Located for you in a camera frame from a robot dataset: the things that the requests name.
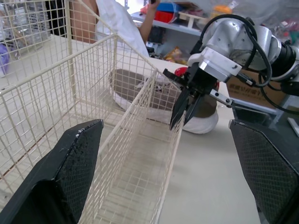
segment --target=black cable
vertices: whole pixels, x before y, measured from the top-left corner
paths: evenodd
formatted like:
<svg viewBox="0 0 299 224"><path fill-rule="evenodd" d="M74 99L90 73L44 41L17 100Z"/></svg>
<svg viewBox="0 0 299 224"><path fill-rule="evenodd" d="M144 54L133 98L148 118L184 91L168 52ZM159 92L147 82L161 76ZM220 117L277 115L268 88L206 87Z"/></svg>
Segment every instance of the black cable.
<svg viewBox="0 0 299 224"><path fill-rule="evenodd" d="M265 75L263 75L262 73L259 73L259 75L261 75L262 78L265 79L265 78L264 78ZM281 91L281 89L276 89L276 88L273 87L270 83L268 84L268 87L269 87L270 89L274 90L274 91Z"/></svg>
<svg viewBox="0 0 299 224"><path fill-rule="evenodd" d="M202 33L200 35L200 38L199 38L199 41L197 43L198 46L201 46L202 45L202 41L203 41L203 38L204 38L204 35L205 35L205 32L206 30L208 29L208 27L213 23L215 22L216 20L218 19L223 19L223 18L232 18L232 19L237 19L237 20L240 20L241 22L244 23L244 26L245 26L245 29L246 29L246 32L247 32L247 35L249 37L249 39L251 40L252 44L253 44L253 49L252 49L252 53L248 59L248 61L245 63L245 67L246 66L249 66L255 56L255 53L256 53L256 50L260 53L265 65L266 65L266 68L267 68L267 73L266 73L266 80L264 83L262 83L262 74L259 74L258 76L258 81L259 81L259 84L255 84L255 87L257 88L260 88L261 89L261 92L262 92L262 95L263 97L265 97L265 99L272 105L274 106L275 108L278 108L284 112L287 112L287 113L291 113L291 114L295 114L295 115L299 115L299 112L296 112L296 111L291 111L291 110L288 110L288 109L285 109L277 104L275 104L268 96L267 94L265 93L264 91L264 87L266 86L269 86L270 88L272 88L273 90L277 90L275 89L273 86L270 85L270 81L272 79L272 67L271 67L271 64L268 60L268 57L266 56L264 50L261 48L261 46L257 43L257 33L256 33L256 30L255 28L253 27L253 22L252 20L247 20L247 19L244 19L243 17L241 16L238 16L238 15L233 15L233 14L224 14L224 15L219 15L219 16L216 16L214 17L213 19L211 19L207 24L206 26L204 27L204 29L202 30Z"/></svg>
<svg viewBox="0 0 299 224"><path fill-rule="evenodd" d="M271 79L272 79L272 66L268 60L268 57L266 56L264 50L261 48L261 46L257 43L256 39L253 37L253 35L251 35L250 33L248 33L248 37L251 40L251 42L253 43L253 46L255 46L255 48L257 49L257 51L260 53L266 68L267 68L267 74L266 77L267 79L265 80L265 82L262 83L262 79L259 79L259 84L255 84L255 87L257 88L263 88L269 85Z"/></svg>
<svg viewBox="0 0 299 224"><path fill-rule="evenodd" d="M262 76L259 76L258 79L259 79L259 82L261 82L261 81L262 81ZM267 94L265 93L265 90L264 90L263 88L261 88L261 92L262 92L263 97L265 97L265 99L266 99L272 106L274 106L275 108L278 108L278 109L280 109L281 111L284 111L284 112L286 112L286 113L291 113L291 114L299 115L299 112L298 112L298 111L291 111L291 110L285 109L285 108L283 108L283 107L277 105L276 103L274 103L274 102L267 96Z"/></svg>
<svg viewBox="0 0 299 224"><path fill-rule="evenodd" d="M215 22L216 20L219 20L219 19L223 19L223 18L231 18L231 19L236 19L236 20L239 20L241 22L244 23L245 27L247 26L247 35L249 37L249 39L251 40L254 48L257 49L257 51L260 53L262 59L264 60L264 63L266 64L266 67L267 67L267 79L264 83L259 83L259 84L255 84L255 87L257 88L262 88L262 87L265 87L269 84L269 82L271 81L272 79L272 67L271 67L271 64L268 60L268 57L266 56L265 52L263 51L263 49L261 48L261 46L257 43L257 33L256 33L256 30L255 28L253 27L252 23L239 16L239 15L233 15L233 14L224 14L224 15L219 15L219 16L216 16L214 17L213 19L211 19L206 25L205 27L203 28L202 30L202 33L200 35L200 38L199 38L199 44L202 45L202 41L203 41L203 38L204 38L204 35L205 35L205 32L207 31L207 29L209 28L209 26Z"/></svg>
<svg viewBox="0 0 299 224"><path fill-rule="evenodd" d="M274 91L281 91L281 89L276 89L275 87L273 87L270 83L268 84L268 87Z"/></svg>
<svg viewBox="0 0 299 224"><path fill-rule="evenodd" d="M252 19L250 17L246 17L246 19L254 26L254 22L252 21ZM246 30L247 33L250 32L248 26L246 26L246 25L245 25L245 30ZM256 55L256 48L255 48L255 46L253 46L250 57L248 58L245 65L243 66L244 70L247 70L249 68L249 66L251 65L255 55Z"/></svg>

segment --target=cardboard box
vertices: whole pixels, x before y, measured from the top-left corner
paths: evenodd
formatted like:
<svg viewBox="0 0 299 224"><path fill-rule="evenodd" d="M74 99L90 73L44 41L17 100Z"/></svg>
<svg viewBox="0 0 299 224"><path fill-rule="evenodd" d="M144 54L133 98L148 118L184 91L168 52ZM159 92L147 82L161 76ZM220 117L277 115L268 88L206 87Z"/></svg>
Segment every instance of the cardboard box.
<svg viewBox="0 0 299 224"><path fill-rule="evenodd" d="M244 70L242 70L242 73L253 78L258 82L257 73L251 71L244 71ZM270 82L270 84L273 87L280 89L280 83ZM267 100L263 97L261 91L258 88L251 88L246 84L242 83L240 80L238 80L235 77L231 78L228 81L227 86L228 86L229 96L232 98L244 100L268 108L274 108L270 103L267 102ZM284 98L286 97L286 94L284 94L283 92L274 91L270 89L268 86L265 87L264 90L267 96L277 105L280 105L284 100Z"/></svg>

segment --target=wire mesh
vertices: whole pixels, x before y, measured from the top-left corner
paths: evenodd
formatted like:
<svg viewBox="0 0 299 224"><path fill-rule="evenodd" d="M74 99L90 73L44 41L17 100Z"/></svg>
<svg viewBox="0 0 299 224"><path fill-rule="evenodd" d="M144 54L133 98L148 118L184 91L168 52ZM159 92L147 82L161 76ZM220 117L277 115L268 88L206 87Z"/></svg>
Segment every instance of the wire mesh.
<svg viewBox="0 0 299 224"><path fill-rule="evenodd" d="M81 0L0 3L0 24L0 211L64 131L103 119L80 223L156 223L183 125L168 126L178 91Z"/></svg>
<svg viewBox="0 0 299 224"><path fill-rule="evenodd" d="M86 7L78 0L0 2L0 89L113 34Z"/></svg>

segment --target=person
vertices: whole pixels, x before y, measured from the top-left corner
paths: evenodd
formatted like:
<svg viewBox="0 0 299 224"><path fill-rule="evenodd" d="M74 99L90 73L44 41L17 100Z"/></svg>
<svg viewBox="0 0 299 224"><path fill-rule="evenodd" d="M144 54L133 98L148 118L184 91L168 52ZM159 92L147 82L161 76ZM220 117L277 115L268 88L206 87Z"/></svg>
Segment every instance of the person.
<svg viewBox="0 0 299 224"><path fill-rule="evenodd" d="M112 27L120 37L129 42L139 53L148 56L145 43L148 40L155 18L155 13L161 0L149 3L145 20L137 27L126 9L114 0L82 0L91 10L83 7L78 1L70 2L70 16L73 39L94 43L99 39L99 33L109 33L103 29L97 14Z"/></svg>

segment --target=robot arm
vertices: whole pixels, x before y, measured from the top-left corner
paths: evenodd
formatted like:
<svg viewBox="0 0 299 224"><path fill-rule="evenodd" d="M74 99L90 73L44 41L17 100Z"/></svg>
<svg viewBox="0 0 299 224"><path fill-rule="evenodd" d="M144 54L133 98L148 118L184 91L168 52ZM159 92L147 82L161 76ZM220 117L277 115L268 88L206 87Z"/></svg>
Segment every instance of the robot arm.
<svg viewBox="0 0 299 224"><path fill-rule="evenodd" d="M262 26L251 26L249 21L236 15L223 15L213 19L209 30L204 28L201 40L196 44L188 60L188 70L183 78L165 70L164 74L178 85L182 93L179 96L171 118L171 128L187 110L185 124L194 116L202 97L209 94L219 102L231 107L233 100L214 90L217 81L227 82L232 76L251 87L262 87L240 71L245 69L270 74L270 80L281 83L281 91L299 96L299 48L280 42L271 31ZM254 45L251 36L256 36Z"/></svg>

